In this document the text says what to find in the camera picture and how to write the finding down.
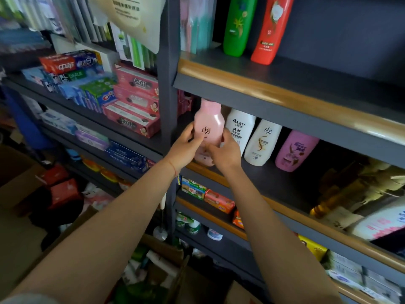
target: forearm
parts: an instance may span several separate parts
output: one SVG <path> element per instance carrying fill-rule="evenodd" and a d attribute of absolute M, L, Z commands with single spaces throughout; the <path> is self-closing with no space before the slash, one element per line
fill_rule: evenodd
<path fill-rule="evenodd" d="M 275 303 L 341 303 L 321 264 L 262 198 L 242 168 L 225 174 Z"/>
<path fill-rule="evenodd" d="M 174 177 L 170 163 L 157 163 L 52 250 L 13 294 L 41 293 L 61 303 L 102 303 Z"/>

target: green shampoo bottle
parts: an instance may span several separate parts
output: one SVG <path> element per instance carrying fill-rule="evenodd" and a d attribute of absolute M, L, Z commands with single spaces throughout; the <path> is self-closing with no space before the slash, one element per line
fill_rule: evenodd
<path fill-rule="evenodd" d="M 226 21 L 224 52 L 240 57 L 246 48 L 257 0 L 231 0 Z"/>

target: pink body wash bottle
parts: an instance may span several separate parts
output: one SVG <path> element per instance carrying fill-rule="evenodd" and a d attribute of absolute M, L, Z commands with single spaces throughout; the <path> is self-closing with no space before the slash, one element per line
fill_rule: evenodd
<path fill-rule="evenodd" d="M 317 137 L 311 137 L 296 130 L 291 131 L 277 155 L 276 167 L 286 172 L 295 171 L 318 142 Z"/>
<path fill-rule="evenodd" d="M 201 107 L 194 117 L 194 137 L 203 136 L 205 142 L 219 146 L 224 125 L 221 104 L 201 98 Z M 203 147 L 197 149 L 194 159 L 206 166 L 214 165 L 209 153 Z"/>

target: yellow package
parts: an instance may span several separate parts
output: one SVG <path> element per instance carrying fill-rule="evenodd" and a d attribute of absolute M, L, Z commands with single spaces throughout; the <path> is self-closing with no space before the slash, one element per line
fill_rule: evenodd
<path fill-rule="evenodd" d="M 300 238 L 301 242 L 311 251 L 311 253 L 316 257 L 316 260 L 321 261 L 323 256 L 327 252 L 327 248 L 304 237 L 301 235 L 298 235 L 298 238 Z"/>

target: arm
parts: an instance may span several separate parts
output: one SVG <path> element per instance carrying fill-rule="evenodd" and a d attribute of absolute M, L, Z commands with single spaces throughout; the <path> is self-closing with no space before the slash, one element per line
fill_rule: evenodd
<path fill-rule="evenodd" d="M 127 191 L 62 241 L 12 292 L 60 303 L 103 303 L 121 276 L 153 213 L 202 142 L 191 123 L 168 155 Z"/>
<path fill-rule="evenodd" d="M 342 303 L 321 264 L 277 217 L 240 165 L 240 149 L 224 130 L 222 148 L 208 145 L 235 196 L 253 255 L 275 303 Z"/>

